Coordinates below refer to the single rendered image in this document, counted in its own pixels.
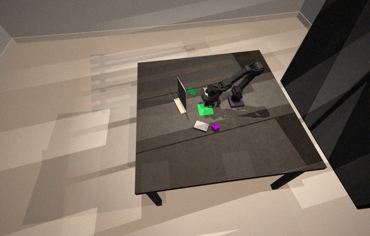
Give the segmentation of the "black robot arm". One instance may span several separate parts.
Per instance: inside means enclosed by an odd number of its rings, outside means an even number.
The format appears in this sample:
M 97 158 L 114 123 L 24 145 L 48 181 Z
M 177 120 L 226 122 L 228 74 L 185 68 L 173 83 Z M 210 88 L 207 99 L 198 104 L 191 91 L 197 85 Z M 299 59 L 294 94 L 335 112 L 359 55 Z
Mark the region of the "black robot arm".
M 241 94 L 243 93 L 244 88 L 251 82 L 254 77 L 260 75 L 264 71 L 265 68 L 260 61 L 252 62 L 250 65 L 246 65 L 243 69 L 238 71 L 232 77 L 226 78 L 225 80 L 222 80 L 220 82 L 216 82 L 217 85 L 209 84 L 205 92 L 208 94 L 208 96 L 212 93 L 220 96 L 223 92 L 229 90 L 236 81 L 240 80 L 246 74 L 248 74 L 238 86 L 234 86 L 231 89 L 231 92 L 233 93 L 233 95 L 231 96 L 231 100 L 233 103 L 238 103 L 240 102 L 240 99 L 243 98 Z M 220 84 L 222 87 L 220 86 Z

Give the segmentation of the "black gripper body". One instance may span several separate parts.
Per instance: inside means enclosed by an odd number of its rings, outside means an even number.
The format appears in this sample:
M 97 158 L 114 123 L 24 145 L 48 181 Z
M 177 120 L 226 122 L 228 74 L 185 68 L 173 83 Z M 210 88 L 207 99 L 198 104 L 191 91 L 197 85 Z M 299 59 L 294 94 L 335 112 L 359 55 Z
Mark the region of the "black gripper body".
M 209 95 L 209 97 L 207 97 L 207 95 L 205 94 L 202 94 L 201 98 L 204 102 L 210 102 L 210 101 L 212 101 L 212 103 L 217 102 L 217 105 L 221 103 L 221 101 L 219 100 L 219 96 L 217 96 L 215 93 L 212 93 L 211 95 Z

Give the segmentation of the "green square marking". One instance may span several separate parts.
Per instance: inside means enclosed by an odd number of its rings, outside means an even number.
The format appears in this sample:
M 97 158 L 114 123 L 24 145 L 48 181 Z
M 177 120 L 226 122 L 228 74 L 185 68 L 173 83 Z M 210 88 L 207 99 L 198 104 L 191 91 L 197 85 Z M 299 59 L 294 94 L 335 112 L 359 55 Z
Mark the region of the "green square marking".
M 203 106 L 204 106 L 204 103 L 198 104 L 198 111 L 199 111 L 200 116 L 214 114 L 211 105 L 207 107 L 203 107 Z

